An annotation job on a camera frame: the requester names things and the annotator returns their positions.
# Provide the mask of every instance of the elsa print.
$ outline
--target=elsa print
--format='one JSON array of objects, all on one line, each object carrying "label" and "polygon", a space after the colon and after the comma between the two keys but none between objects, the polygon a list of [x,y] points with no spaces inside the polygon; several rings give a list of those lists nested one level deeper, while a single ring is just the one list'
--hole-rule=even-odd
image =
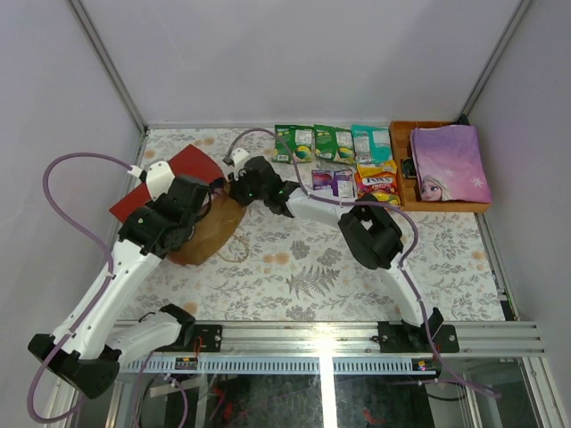
[{"label": "elsa print", "polygon": [[452,199],[448,186],[442,180],[433,176],[423,178],[420,198],[423,201],[449,201]]}]

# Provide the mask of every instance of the white tablecloth with leaf pattern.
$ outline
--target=white tablecloth with leaf pattern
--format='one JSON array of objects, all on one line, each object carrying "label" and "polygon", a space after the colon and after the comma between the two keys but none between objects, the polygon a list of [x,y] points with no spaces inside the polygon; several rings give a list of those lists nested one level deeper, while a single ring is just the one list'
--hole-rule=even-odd
[{"label": "white tablecloth with leaf pattern", "polygon": [[[154,130],[142,166],[170,159],[194,144],[218,164],[242,129]],[[242,146],[270,159],[271,136],[248,135]],[[294,167],[273,164],[284,179]],[[313,161],[302,165],[310,185],[312,169],[344,169]],[[410,267],[428,305],[448,320],[503,320],[476,218],[470,213],[410,213],[420,241]],[[399,216],[403,241],[412,231]],[[229,242],[201,266],[181,267],[168,260],[148,277],[121,318],[136,319],[175,303],[200,320],[369,321],[399,319],[393,295],[378,273],[357,263],[341,233],[328,226],[273,215],[253,203]]]}]

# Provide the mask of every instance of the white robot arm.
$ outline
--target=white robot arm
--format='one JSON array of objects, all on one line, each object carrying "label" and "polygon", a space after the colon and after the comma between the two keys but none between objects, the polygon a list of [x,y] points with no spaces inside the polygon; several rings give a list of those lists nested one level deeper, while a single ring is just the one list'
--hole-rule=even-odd
[{"label": "white robot arm", "polygon": [[[423,334],[420,306],[403,271],[410,278],[413,275],[406,264],[399,267],[401,230],[384,209],[348,208],[312,200],[297,183],[283,181],[263,157],[251,158],[242,149],[233,152],[233,161],[235,171],[228,177],[232,198],[243,206],[262,200],[275,214],[338,227],[355,259],[375,269],[379,279],[391,287],[403,324]],[[115,275],[109,287],[48,365],[90,399],[114,382],[122,366],[163,346],[174,344],[187,349],[194,338],[194,318],[175,305],[167,305],[141,323],[111,334],[138,286],[170,251],[178,250],[192,237],[195,223],[205,216],[203,203],[210,200],[210,188],[205,183],[186,176],[174,177],[165,161],[149,168],[145,182],[152,200],[135,210],[119,231],[113,248]],[[365,228],[363,222],[371,226]],[[38,359],[45,360],[54,345],[70,333],[71,325],[99,292],[106,275],[107,267],[52,334],[34,336],[29,350]],[[437,309],[434,314],[440,316]]]},{"label": "white robot arm", "polygon": [[48,368],[88,398],[98,397],[114,382],[122,366],[163,346],[186,349],[194,336],[194,318],[175,305],[160,308],[138,325],[111,334],[120,312],[139,285],[167,254],[192,237],[194,225],[209,209],[210,187],[191,177],[174,177],[168,162],[146,173],[151,201],[136,209],[113,246],[114,275],[94,307],[75,331],[71,326],[101,292],[104,267],[86,295],[52,334],[36,334],[28,349],[44,361],[66,335],[70,338]]}]

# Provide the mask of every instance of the red folder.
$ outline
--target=red folder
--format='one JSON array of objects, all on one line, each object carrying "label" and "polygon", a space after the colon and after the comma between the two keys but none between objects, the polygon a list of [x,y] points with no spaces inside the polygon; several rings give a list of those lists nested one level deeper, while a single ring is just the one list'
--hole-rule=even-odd
[{"label": "red folder", "polygon": [[[187,146],[174,158],[169,160],[170,168],[175,176],[187,175],[200,178],[210,184],[214,180],[224,177],[222,169],[207,154],[201,152],[193,145]],[[151,200],[151,195],[145,184],[138,185],[127,196],[113,205],[109,211],[121,223],[125,223],[127,217],[139,207]]]}]

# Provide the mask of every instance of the wooden box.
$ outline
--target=wooden box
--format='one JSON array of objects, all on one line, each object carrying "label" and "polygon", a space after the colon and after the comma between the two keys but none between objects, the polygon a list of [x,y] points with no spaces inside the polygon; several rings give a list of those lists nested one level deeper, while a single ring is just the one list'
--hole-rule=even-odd
[{"label": "wooden box", "polygon": [[410,148],[410,132],[414,128],[439,128],[449,125],[450,122],[414,122],[394,121],[391,122],[391,146],[393,157],[397,165],[397,185],[401,197],[402,209],[405,211],[448,211],[448,212],[484,212],[490,208],[489,203],[481,202],[426,202],[420,199],[420,189],[416,178],[405,178],[402,174],[401,161],[412,158]]}]

